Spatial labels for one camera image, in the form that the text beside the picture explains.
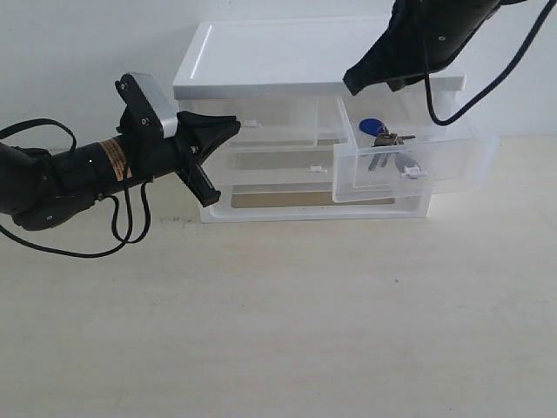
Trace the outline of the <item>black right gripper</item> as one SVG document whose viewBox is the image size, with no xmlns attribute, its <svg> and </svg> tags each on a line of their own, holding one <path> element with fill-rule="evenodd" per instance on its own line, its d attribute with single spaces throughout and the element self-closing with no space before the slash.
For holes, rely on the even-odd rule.
<svg viewBox="0 0 557 418">
<path fill-rule="evenodd" d="M 375 84 L 400 91 L 427 71 L 445 69 L 499 7 L 498 1 L 397 1 L 387 30 L 346 71 L 346 88 L 353 96 Z"/>
</svg>

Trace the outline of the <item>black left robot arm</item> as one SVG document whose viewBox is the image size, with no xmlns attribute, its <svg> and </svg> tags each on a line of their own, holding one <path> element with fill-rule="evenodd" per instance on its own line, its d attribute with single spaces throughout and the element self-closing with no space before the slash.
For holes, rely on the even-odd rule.
<svg viewBox="0 0 557 418">
<path fill-rule="evenodd" d="M 125 187 L 172 172 L 202 206 L 211 206 L 220 192 L 202 165 L 240 127 L 234 116 L 181 111 L 173 137 L 147 138 L 145 129 L 126 111 L 117 136 L 66 152 L 2 145 L 1 212 L 26 231 L 42 231 Z"/>
</svg>

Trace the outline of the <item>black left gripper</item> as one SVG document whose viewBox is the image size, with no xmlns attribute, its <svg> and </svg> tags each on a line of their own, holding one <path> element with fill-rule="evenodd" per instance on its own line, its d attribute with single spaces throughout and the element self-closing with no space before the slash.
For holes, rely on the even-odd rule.
<svg viewBox="0 0 557 418">
<path fill-rule="evenodd" d="M 202 164 L 225 142 L 237 135 L 241 124 L 235 116 L 208 116 L 190 111 L 177 114 L 174 137 L 148 142 L 131 125 L 127 111 L 120 118 L 120 144 L 129 166 L 128 186 L 176 173 L 203 207 L 218 202 L 218 191 Z"/>
</svg>

